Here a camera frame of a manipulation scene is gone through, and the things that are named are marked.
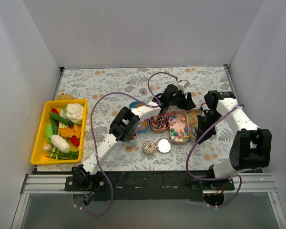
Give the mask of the beige gummy candy tray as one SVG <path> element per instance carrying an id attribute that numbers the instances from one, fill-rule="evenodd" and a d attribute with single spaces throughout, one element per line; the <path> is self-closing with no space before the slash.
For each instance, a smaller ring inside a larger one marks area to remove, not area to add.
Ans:
<path id="1" fill-rule="evenodd" d="M 189 136 L 190 140 L 195 142 L 197 137 L 197 128 L 198 128 L 198 115 L 201 115 L 202 111 L 199 109 L 192 109 L 187 113 L 188 124 L 189 124 Z"/>

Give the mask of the pink lollipop tray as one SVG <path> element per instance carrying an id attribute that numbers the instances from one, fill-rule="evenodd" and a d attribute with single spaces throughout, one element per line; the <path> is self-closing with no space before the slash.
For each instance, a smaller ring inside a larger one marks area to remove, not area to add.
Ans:
<path id="1" fill-rule="evenodd" d="M 166 112 L 149 119 L 151 131 L 154 133 L 163 133 L 169 129 L 169 119 Z"/>

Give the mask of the blue candy tray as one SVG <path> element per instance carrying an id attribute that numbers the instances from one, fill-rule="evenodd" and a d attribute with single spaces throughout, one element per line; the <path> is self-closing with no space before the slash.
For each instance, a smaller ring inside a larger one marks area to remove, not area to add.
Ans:
<path id="1" fill-rule="evenodd" d="M 138 101 L 134 101 L 134 102 L 130 103 L 129 108 L 133 109 L 133 108 L 138 108 L 141 106 L 143 106 L 142 103 L 140 103 Z M 148 129 L 149 129 L 149 120 L 144 119 L 143 121 L 139 122 L 139 124 L 136 128 L 136 132 L 137 133 L 145 133 Z"/>

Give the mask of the clear glass jar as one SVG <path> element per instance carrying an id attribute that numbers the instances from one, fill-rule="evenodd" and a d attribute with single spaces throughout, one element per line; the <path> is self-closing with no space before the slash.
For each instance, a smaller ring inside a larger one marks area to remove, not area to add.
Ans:
<path id="1" fill-rule="evenodd" d="M 133 149 L 137 146 L 137 144 L 138 144 L 137 133 L 135 132 L 129 141 L 123 143 L 123 147 L 125 149 Z"/>

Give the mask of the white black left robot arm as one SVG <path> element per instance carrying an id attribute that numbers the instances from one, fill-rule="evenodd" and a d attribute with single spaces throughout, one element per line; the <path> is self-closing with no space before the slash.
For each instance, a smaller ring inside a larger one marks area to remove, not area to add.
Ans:
<path id="1" fill-rule="evenodd" d="M 149 103 L 141 102 L 138 108 L 123 107 L 114 118 L 109 127 L 105 140 L 95 146 L 95 153 L 84 162 L 72 168 L 73 183 L 82 191 L 88 190 L 92 185 L 92 176 L 101 168 L 101 160 L 105 159 L 122 142 L 127 142 L 133 136 L 135 129 L 142 120 L 159 115 L 170 106 L 189 111 L 196 107 L 190 92 L 185 93 L 180 87 L 170 84 L 163 93 L 158 94 Z"/>

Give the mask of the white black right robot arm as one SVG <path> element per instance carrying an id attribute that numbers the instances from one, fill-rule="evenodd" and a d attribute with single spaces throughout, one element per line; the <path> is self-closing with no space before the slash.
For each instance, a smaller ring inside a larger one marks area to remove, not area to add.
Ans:
<path id="1" fill-rule="evenodd" d="M 234 134 L 229 157 L 210 166 L 202 179 L 207 186 L 215 190 L 222 186 L 224 179 L 268 167 L 272 142 L 270 130 L 252 122 L 232 92 L 209 91 L 204 100 L 209 110 L 203 116 L 198 115 L 196 142 L 200 144 L 215 135 L 215 126 L 223 120 Z"/>

